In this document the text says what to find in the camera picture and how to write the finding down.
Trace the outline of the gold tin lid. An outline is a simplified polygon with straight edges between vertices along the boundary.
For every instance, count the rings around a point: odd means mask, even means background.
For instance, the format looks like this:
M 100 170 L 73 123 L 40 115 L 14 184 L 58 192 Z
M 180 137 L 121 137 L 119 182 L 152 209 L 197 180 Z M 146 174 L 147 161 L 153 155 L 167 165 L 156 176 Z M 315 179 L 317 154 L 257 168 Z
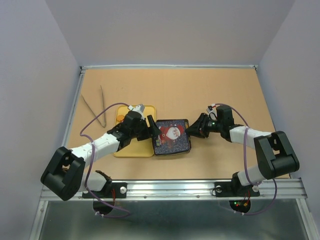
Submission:
M 160 135 L 152 140 L 155 156 L 170 156 L 189 153 L 191 139 L 186 133 L 189 127 L 187 119 L 159 119 L 156 126 Z

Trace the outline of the metal tongs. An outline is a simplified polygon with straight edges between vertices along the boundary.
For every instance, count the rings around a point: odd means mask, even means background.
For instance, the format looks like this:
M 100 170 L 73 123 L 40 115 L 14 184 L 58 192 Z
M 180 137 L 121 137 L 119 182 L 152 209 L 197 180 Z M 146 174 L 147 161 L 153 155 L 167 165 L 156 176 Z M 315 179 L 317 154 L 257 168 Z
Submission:
M 99 123 L 99 125 L 105 129 L 107 127 L 106 113 L 104 112 L 100 116 L 98 116 L 101 113 L 101 111 L 105 109 L 106 106 L 104 90 L 101 85 L 99 86 L 98 95 L 99 97 L 97 97 L 97 102 L 95 104 L 93 104 L 93 102 L 88 102 L 88 100 L 83 96 L 83 94 L 81 94 L 80 97 L 84 103 L 84 106 L 87 108 L 92 117 L 96 118 L 96 121 Z

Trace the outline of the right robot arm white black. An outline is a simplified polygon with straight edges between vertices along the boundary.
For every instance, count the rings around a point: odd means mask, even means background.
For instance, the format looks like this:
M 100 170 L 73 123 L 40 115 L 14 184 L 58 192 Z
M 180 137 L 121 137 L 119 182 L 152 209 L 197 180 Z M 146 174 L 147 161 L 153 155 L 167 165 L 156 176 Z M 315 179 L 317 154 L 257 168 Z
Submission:
M 236 124 L 233 114 L 237 110 L 227 104 L 214 103 L 201 113 L 186 129 L 189 136 L 205 139 L 210 133 L 218 133 L 230 143 L 243 146 L 242 171 L 235 172 L 229 181 L 222 181 L 212 190 L 213 196 L 259 196 L 258 186 L 265 180 L 297 172 L 300 162 L 283 131 L 260 131 L 248 123 Z

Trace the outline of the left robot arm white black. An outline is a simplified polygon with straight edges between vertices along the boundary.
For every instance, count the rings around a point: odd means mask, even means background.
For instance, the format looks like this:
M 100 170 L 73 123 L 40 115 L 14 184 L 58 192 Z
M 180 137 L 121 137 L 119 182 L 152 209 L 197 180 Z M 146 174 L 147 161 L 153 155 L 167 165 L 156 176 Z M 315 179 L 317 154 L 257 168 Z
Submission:
M 93 162 L 128 146 L 132 139 L 138 141 L 155 138 L 161 134 L 153 117 L 144 118 L 140 112 L 130 110 L 124 120 L 100 138 L 68 149 L 59 147 L 45 168 L 40 182 L 63 201 L 86 189 L 84 171 Z

